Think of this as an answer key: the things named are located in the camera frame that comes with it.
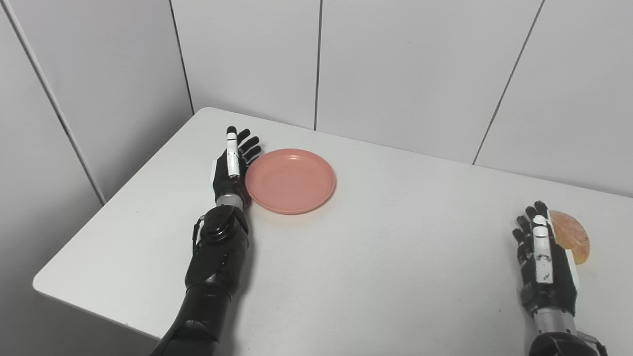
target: robotic hand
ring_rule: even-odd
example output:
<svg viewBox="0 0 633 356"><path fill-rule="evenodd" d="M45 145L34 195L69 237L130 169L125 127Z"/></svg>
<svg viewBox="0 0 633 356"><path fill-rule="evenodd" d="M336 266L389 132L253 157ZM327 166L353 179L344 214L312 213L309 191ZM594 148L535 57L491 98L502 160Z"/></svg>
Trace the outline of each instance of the robotic hand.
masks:
<svg viewBox="0 0 633 356"><path fill-rule="evenodd" d="M227 130L228 149L218 158L213 179L216 207L194 225L185 299L151 356L212 356L218 349L249 245L244 175L261 152L257 136L242 144L250 134L248 129L237 134L233 126Z"/></svg>
<svg viewBox="0 0 633 356"><path fill-rule="evenodd" d="M521 229L515 229L512 235L518 242L523 279L521 302L539 333L529 355L606 356L606 348L596 338L576 330L575 264L571 251L556 243L547 206L537 201L525 213L527 218L517 218Z"/></svg>

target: tabletop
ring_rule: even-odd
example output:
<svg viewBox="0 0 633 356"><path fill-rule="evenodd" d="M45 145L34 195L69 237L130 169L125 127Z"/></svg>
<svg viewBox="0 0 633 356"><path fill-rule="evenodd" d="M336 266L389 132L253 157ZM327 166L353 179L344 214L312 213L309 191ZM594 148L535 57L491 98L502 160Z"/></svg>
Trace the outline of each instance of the tabletop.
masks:
<svg viewBox="0 0 633 356"><path fill-rule="evenodd" d="M38 273L34 288L161 337L182 303L191 231L214 206L228 125L265 151L326 159L322 207L248 209L251 247L222 340L231 355L525 355L515 218L535 200L591 240L576 326L625 355L633 330L633 199L301 129L198 111Z"/></svg>

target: white wall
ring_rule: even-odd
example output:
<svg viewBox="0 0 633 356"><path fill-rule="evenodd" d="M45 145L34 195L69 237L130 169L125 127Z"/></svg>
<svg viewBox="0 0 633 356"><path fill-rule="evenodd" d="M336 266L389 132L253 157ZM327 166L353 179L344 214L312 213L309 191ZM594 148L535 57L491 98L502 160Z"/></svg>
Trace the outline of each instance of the white wall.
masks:
<svg viewBox="0 0 633 356"><path fill-rule="evenodd" d="M478 165L633 196L633 3L546 1Z"/></svg>
<svg viewBox="0 0 633 356"><path fill-rule="evenodd" d="M316 128L472 163L541 0L323 0Z"/></svg>
<svg viewBox="0 0 633 356"><path fill-rule="evenodd" d="M106 199L191 117L168 0L8 0Z"/></svg>
<svg viewBox="0 0 633 356"><path fill-rule="evenodd" d="M195 111L312 128L319 0L172 0Z"/></svg>
<svg viewBox="0 0 633 356"><path fill-rule="evenodd" d="M2 8L0 48L0 355L142 355L153 340L32 288L101 205Z"/></svg>

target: black forearm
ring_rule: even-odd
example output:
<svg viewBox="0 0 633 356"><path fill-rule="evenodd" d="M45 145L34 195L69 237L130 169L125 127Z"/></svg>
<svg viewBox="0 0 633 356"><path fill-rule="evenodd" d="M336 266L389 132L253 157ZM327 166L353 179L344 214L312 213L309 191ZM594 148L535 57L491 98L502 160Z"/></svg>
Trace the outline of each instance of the black forearm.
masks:
<svg viewBox="0 0 633 356"><path fill-rule="evenodd" d="M176 320L151 356L214 355L229 304L230 296L218 286L191 286Z"/></svg>
<svg viewBox="0 0 633 356"><path fill-rule="evenodd" d="M207 212L199 232L185 276L185 300L151 356L213 356L218 348L239 287L248 226L239 208L224 205Z"/></svg>

